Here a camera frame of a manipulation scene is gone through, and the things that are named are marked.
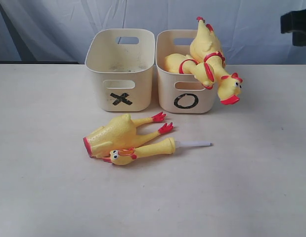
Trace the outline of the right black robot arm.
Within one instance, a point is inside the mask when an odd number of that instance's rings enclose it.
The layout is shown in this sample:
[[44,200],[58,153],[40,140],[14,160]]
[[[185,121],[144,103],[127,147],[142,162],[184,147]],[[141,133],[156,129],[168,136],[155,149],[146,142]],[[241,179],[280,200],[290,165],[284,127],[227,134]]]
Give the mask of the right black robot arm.
[[281,33],[292,34],[293,46],[306,46],[306,9],[290,11],[280,17]]

